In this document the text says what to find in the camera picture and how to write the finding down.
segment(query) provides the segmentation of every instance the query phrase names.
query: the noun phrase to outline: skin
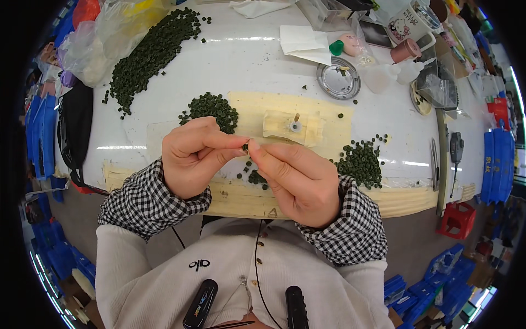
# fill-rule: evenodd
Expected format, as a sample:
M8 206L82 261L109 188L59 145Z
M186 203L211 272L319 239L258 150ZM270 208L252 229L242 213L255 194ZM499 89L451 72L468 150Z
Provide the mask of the skin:
M259 145L254 139L227 135L214 117L190 120L173 129L162 145L165 184L187 200L202 193L212 177L231 159L247 155L272 189L283 214L310 227L325 228L339 213L338 172L327 159L301 145ZM252 329L271 328L250 312L243 321Z

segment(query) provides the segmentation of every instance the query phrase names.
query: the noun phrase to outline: hello kitty mug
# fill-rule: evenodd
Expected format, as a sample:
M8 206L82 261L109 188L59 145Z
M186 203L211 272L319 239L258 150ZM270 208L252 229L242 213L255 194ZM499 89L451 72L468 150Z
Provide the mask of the hello kitty mug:
M432 32L439 26L440 21L431 8L417 0L391 18L387 33L396 44L407 38L416 41L427 34L431 37L431 42L420 48L424 51L437 41Z

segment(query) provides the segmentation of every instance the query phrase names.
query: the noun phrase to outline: white cardigan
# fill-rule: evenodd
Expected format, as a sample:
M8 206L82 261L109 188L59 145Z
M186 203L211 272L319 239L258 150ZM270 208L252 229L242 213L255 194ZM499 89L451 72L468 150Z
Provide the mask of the white cardigan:
M259 222L222 218L208 223L198 242L154 269L143 238L118 226L100 226L96 295L106 328L182 328L190 302L208 278L217 282L218 294L204 328L241 320L249 302L261 322L277 328L256 282ZM311 329L394 328L383 304L385 259L334 268L320 259L323 255L293 221L263 223L259 241L264 244L257 248L259 284L282 328L288 327L285 290L292 285L302 290ZM250 297L240 287L242 276Z

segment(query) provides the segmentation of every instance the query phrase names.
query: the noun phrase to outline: white napkin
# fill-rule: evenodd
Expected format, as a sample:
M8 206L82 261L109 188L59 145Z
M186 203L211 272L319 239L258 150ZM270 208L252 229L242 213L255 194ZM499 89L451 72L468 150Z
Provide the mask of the white napkin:
M325 32L316 32L310 26L281 25L279 42L285 55L331 65L329 42Z
M259 0L246 0L243 2L230 1L229 7L232 7L239 14L245 18L254 18L264 14L278 11L283 8L289 7L297 0L291 0L290 2L271 2L271 1L259 1Z

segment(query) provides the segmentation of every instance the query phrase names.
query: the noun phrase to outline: floor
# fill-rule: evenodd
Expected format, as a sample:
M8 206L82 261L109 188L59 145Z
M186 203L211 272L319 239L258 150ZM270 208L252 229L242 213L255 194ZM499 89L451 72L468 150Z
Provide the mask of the floor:
M64 191L64 202L58 203L49 194L52 214L62 224L66 238L94 264L97 256L95 234L97 215L105 198L97 194L81 194L71 188ZM476 207L477 216L473 230L464 241L434 232L439 223L434 208L409 216L384 220L389 246L385 279L401 274L408 285L412 285L422 279L431 259L445 249L456 243L474 248L490 209L486 209L484 204L476 205L474 200L468 203ZM177 233L186 246L199 238L201 220L202 217L196 215L176 226ZM152 267L162 264L182 249L172 230L165 230L152 237L146 247Z

